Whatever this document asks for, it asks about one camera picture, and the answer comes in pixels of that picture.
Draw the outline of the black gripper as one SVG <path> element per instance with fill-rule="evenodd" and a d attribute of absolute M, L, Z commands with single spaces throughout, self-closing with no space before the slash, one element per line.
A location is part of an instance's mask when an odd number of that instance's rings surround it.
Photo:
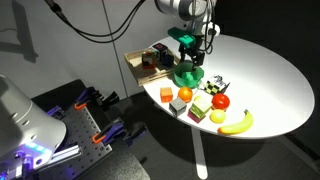
<path fill-rule="evenodd" d="M 205 57 L 205 53 L 200 50 L 202 43 L 202 36 L 185 35 L 184 46 L 182 44 L 179 45 L 180 62 L 184 62 L 186 53 L 188 55 L 196 55 L 194 64 L 196 66 L 202 66 Z"/>

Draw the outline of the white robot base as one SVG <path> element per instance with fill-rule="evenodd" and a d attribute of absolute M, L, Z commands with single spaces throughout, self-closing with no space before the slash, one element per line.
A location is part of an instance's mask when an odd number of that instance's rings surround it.
<path fill-rule="evenodd" d="M 12 180 L 47 165 L 67 132 L 8 77 L 0 75 L 0 178 Z"/>

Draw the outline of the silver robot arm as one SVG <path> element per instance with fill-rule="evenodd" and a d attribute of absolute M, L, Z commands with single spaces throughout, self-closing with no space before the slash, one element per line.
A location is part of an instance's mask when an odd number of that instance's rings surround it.
<path fill-rule="evenodd" d="M 220 33 L 215 24 L 215 0 L 154 0 L 157 9 L 187 23 L 185 29 L 173 27 L 168 35 L 179 42 L 180 61 L 188 55 L 194 66 L 201 66 L 213 50 L 213 39 Z"/>

